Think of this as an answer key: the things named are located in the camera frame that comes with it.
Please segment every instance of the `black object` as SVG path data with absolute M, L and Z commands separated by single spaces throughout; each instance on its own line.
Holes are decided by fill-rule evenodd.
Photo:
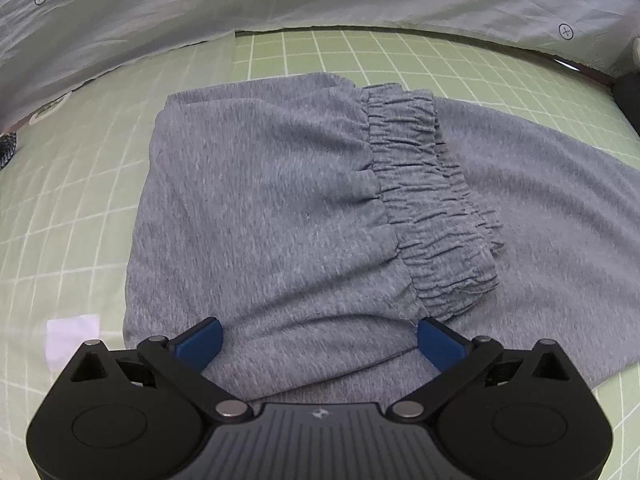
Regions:
M 15 132 L 0 136 L 0 170 L 13 158 L 18 137 Z
M 618 108 L 640 134 L 640 74 L 630 72 L 617 78 L 611 88 Z
M 609 457 L 611 426 L 551 339 L 505 350 L 425 318 L 418 347 L 442 373 L 384 415 L 375 403 L 254 415 L 200 375 L 222 335 L 210 317 L 136 350 L 85 342 L 27 431 L 40 478 L 595 480 Z

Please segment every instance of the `gray fabric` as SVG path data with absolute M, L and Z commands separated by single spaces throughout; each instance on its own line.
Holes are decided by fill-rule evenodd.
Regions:
M 327 25 L 455 34 L 621 76 L 633 69 L 640 0 L 0 0 L 0 132 L 150 54 L 235 30 Z M 199 49 L 189 72 L 208 81 L 211 54 Z
M 127 347 L 218 316 L 243 399 L 386 406 L 435 375 L 426 315 L 556 338 L 591 386 L 640 358 L 640 173 L 553 130 L 309 75 L 170 97 L 150 160 Z

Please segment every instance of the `gray sweatpants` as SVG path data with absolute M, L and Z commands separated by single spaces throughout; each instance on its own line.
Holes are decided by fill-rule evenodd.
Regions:
M 415 341 L 436 316 L 508 348 L 558 339 L 595 386 L 640 358 L 639 190 L 605 153 L 428 91 L 314 74 L 176 94 L 126 344 L 217 316 L 204 375 L 236 396 L 384 407 L 436 374 Z
M 205 375 L 243 399 L 353 374 L 497 285 L 498 226 L 429 92 L 316 74 L 176 94 L 150 147 L 127 345 L 217 316 Z

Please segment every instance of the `circular cap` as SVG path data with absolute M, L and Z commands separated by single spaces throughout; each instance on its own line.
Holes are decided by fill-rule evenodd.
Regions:
M 414 400 L 401 400 L 396 402 L 391 409 L 397 416 L 402 418 L 414 418 L 424 412 L 420 402 L 415 402 Z
M 216 411 L 220 415 L 228 416 L 228 417 L 240 416 L 247 409 L 248 409 L 248 406 L 244 402 L 242 402 L 242 400 L 235 400 L 235 399 L 223 400 L 222 402 L 219 402 L 218 405 L 216 406 Z
M 170 478 L 198 449 L 203 421 L 176 394 L 108 380 L 73 384 L 45 398 L 26 435 L 48 478 Z
M 561 413 L 549 406 L 523 402 L 498 410 L 494 415 L 495 433 L 522 447 L 543 447 L 557 442 L 567 430 Z
M 146 416 L 136 408 L 118 404 L 97 406 L 76 418 L 72 431 L 89 447 L 109 449 L 139 439 L 146 430 Z

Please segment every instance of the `white sheet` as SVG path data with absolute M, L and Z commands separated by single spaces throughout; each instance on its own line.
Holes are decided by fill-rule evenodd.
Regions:
M 51 372 L 59 372 L 78 351 L 78 347 L 89 339 L 100 337 L 100 316 L 62 317 L 47 320 L 44 336 L 44 351 Z
M 0 0 L 0 129 L 123 63 L 235 29 L 450 32 L 632 67 L 640 0 Z

